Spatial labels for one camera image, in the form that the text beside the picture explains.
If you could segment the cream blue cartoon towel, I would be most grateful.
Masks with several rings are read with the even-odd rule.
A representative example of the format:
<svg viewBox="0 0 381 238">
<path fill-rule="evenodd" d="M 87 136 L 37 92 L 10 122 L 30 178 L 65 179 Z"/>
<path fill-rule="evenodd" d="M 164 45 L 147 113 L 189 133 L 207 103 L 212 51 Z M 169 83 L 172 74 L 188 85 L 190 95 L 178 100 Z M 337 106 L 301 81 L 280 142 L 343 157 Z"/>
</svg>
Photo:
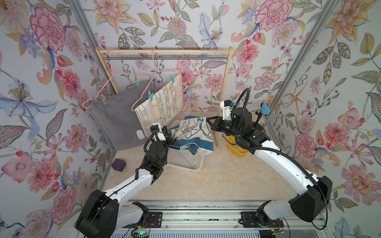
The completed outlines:
<svg viewBox="0 0 381 238">
<path fill-rule="evenodd" d="M 176 147 L 192 155 L 207 155 L 214 151 L 213 136 L 206 118 L 186 116 L 168 129 L 176 141 Z"/>
</svg>

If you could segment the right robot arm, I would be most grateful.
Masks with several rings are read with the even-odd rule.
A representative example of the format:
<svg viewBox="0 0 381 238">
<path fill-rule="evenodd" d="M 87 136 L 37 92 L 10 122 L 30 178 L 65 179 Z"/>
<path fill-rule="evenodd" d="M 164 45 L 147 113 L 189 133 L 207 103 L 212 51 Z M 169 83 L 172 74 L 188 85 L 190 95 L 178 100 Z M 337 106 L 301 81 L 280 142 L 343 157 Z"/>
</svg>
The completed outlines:
<svg viewBox="0 0 381 238">
<path fill-rule="evenodd" d="M 256 210 L 255 220 L 260 227 L 287 217 L 313 223 L 322 211 L 328 211 L 332 181 L 305 169 L 258 129 L 258 122 L 252 121 L 252 114 L 247 110 L 250 92 L 250 88 L 246 88 L 235 103 L 222 102 L 224 115 L 209 117 L 206 121 L 213 131 L 233 136 L 239 147 L 265 161 L 294 188 L 294 198 L 269 200 Z"/>
</svg>

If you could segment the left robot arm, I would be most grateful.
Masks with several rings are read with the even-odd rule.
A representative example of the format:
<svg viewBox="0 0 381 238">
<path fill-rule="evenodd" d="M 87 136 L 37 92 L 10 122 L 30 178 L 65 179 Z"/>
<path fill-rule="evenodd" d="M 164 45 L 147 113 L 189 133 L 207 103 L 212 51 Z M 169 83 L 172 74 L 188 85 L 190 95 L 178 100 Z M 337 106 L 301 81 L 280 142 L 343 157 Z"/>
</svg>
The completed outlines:
<svg viewBox="0 0 381 238">
<path fill-rule="evenodd" d="M 97 189 L 90 194 L 75 223 L 85 238 L 109 238 L 125 226 L 137 230 L 148 224 L 149 209 L 140 202 L 128 202 L 159 179 L 168 163 L 168 151 L 175 144 L 167 127 L 154 125 L 151 130 L 143 146 L 143 161 L 135 174 L 114 188 Z"/>
</svg>

